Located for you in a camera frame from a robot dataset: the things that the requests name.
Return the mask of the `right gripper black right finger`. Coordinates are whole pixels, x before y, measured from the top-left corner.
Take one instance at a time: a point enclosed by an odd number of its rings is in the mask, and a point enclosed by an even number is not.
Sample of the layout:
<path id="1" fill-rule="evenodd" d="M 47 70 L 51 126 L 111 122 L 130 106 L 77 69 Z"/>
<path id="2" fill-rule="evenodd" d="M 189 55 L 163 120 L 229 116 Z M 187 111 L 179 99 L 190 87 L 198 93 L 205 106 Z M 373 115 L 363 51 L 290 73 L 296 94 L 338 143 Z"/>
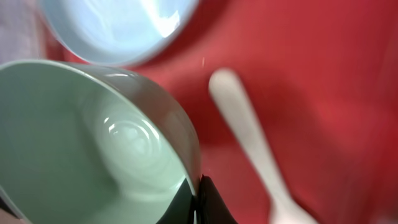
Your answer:
<path id="1" fill-rule="evenodd" d="M 199 224 L 238 224 L 212 179 L 205 175 L 200 180 L 196 212 L 199 215 Z"/>

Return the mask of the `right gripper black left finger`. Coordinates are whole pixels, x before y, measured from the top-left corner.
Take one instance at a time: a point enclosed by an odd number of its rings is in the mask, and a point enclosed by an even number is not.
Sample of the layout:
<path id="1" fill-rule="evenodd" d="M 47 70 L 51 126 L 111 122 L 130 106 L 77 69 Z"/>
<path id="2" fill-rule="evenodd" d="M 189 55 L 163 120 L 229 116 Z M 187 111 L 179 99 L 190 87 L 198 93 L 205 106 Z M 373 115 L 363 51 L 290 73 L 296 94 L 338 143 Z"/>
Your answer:
<path id="1" fill-rule="evenodd" d="M 169 207 L 156 224 L 194 224 L 195 198 L 185 179 Z"/>

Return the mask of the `green bowl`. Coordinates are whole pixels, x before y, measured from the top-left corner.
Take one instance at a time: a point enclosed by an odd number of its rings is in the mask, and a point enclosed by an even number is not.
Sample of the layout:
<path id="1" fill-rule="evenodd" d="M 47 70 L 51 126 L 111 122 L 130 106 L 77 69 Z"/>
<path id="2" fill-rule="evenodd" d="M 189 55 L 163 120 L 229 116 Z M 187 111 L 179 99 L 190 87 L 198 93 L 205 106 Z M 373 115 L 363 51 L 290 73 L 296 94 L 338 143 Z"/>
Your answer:
<path id="1" fill-rule="evenodd" d="M 157 223 L 185 179 L 196 205 L 200 174 L 190 118 L 152 80 L 52 60 L 1 66 L 1 200 L 26 223 Z"/>

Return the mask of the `light blue bowl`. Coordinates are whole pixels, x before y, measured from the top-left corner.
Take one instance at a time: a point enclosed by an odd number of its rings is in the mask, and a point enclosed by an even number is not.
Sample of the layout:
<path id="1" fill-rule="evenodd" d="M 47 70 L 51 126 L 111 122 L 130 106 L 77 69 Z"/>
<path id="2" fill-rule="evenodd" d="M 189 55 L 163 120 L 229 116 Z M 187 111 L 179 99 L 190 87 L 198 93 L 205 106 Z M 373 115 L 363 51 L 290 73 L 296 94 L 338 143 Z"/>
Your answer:
<path id="1" fill-rule="evenodd" d="M 181 33 L 198 0 L 39 0 L 56 39 L 96 65 L 142 64 Z"/>

